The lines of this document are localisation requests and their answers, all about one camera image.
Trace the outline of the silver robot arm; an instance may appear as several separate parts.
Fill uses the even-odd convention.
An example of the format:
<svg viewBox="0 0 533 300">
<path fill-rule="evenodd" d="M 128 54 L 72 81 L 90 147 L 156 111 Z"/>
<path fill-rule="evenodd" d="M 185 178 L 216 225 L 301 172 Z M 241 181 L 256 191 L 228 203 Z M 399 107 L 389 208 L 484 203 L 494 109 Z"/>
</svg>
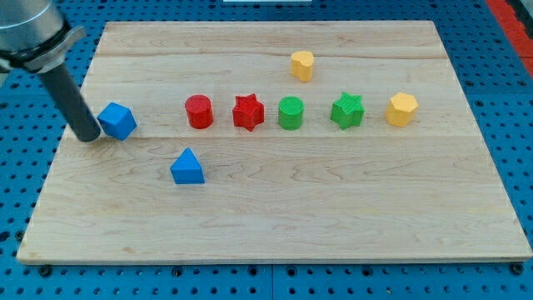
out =
<svg viewBox="0 0 533 300">
<path fill-rule="evenodd" d="M 51 0 L 1 1 L 1 71 L 37 75 L 77 139 L 91 142 L 101 128 L 65 64 L 85 35 Z"/>
</svg>

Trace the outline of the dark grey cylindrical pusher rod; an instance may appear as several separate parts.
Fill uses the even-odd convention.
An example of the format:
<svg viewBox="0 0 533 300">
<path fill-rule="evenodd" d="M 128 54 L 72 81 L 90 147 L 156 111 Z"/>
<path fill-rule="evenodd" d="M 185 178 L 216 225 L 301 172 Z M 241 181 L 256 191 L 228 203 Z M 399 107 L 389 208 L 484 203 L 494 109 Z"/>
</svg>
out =
<svg viewBox="0 0 533 300">
<path fill-rule="evenodd" d="M 96 140 L 101 129 L 67 66 L 62 63 L 37 76 L 77 139 L 82 142 Z"/>
</svg>

